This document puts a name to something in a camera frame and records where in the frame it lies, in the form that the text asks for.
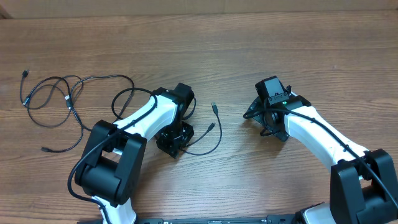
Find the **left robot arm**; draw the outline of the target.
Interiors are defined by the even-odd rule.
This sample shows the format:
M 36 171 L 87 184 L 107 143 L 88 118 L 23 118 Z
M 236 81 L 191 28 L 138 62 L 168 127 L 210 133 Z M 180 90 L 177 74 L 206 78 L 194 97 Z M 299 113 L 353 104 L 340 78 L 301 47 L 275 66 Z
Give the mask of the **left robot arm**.
M 76 183 L 97 204 L 100 223 L 135 223 L 131 195 L 136 189 L 148 140 L 173 158 L 192 138 L 193 127 L 183 116 L 194 99 L 192 88 L 179 83 L 158 88 L 134 114 L 114 123 L 98 121 L 67 185 Z

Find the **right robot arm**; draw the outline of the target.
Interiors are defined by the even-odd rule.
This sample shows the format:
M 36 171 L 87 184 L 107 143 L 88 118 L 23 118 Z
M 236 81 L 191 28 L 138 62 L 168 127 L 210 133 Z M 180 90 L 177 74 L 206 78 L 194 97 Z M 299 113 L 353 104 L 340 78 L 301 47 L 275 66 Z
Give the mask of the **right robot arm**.
M 389 223 L 397 220 L 397 174 L 392 157 L 351 141 L 301 95 L 276 77 L 256 83 L 257 98 L 244 113 L 261 136 L 300 141 L 330 172 L 330 200 L 267 223 Z

